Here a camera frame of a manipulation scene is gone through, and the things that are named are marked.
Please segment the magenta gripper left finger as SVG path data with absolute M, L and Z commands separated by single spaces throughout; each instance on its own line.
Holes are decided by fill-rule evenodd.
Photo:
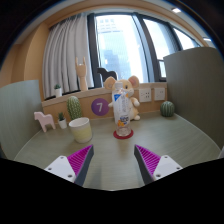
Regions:
M 60 155 L 45 168 L 45 171 L 82 186 L 93 155 L 94 148 L 89 145 L 68 157 Z

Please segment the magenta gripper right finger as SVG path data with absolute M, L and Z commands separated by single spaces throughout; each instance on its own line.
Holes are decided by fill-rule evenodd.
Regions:
M 168 155 L 159 156 L 139 145 L 134 146 L 134 155 L 145 185 L 182 169 L 182 167 Z

